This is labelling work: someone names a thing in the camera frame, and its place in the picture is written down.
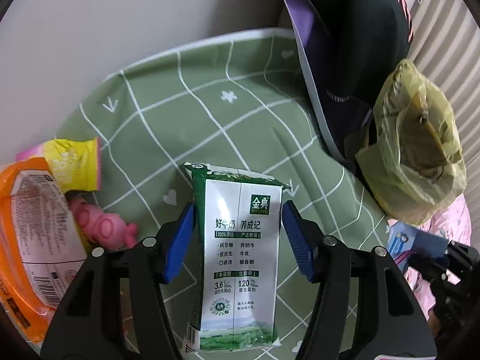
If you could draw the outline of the blue paper package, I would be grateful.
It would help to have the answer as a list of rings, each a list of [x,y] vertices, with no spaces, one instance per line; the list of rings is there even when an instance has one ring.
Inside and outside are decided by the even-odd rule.
[[[396,222],[389,227],[386,249],[394,259],[397,267],[404,274],[408,267],[408,259],[419,254],[427,258],[442,258],[448,247],[448,239],[424,232],[403,222]]]

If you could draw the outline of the green white milk carton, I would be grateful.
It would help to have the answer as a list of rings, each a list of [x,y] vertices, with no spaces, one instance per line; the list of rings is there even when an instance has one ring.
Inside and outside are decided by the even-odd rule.
[[[282,193],[270,175],[185,163],[197,208],[201,292],[185,352],[271,347],[275,328]]]

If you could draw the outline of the pink yellow snack wrapper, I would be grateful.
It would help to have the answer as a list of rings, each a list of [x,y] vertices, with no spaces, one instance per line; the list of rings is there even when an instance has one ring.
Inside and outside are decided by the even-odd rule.
[[[33,146],[16,155],[16,161],[44,158],[60,189],[99,191],[101,189],[101,141],[53,139]]]

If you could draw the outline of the orange air cushion bag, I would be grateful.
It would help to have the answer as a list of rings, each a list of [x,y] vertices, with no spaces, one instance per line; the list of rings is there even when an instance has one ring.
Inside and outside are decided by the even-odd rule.
[[[43,342],[86,260],[72,211],[47,161],[1,168],[1,305],[20,333]]]

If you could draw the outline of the yellow trash bag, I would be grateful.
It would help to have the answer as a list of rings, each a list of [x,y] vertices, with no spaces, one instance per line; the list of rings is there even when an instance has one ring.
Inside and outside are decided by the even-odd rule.
[[[377,141],[355,159],[378,205],[420,226],[467,187],[454,111],[413,62],[399,62],[373,107]]]

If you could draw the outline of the pink toy figure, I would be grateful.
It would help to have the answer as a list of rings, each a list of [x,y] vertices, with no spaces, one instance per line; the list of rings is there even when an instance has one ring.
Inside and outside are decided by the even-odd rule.
[[[138,226],[125,222],[118,214],[106,213],[81,196],[69,203],[77,226],[89,242],[108,250],[131,249],[137,244]]]

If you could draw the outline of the green grid tablecloth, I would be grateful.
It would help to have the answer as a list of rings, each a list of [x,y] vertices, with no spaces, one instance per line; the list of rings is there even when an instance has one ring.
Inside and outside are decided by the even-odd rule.
[[[360,250],[386,242],[383,211],[326,152],[287,30],[215,37],[125,67],[56,135],[100,139],[101,189],[88,199],[143,237],[192,200],[188,162],[274,176],[324,233]]]

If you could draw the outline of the white window blinds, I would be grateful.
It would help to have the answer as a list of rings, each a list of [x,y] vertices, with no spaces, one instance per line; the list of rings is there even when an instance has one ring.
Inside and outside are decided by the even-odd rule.
[[[463,0],[416,0],[409,57],[442,89],[456,116],[468,185],[479,198],[479,27]]]

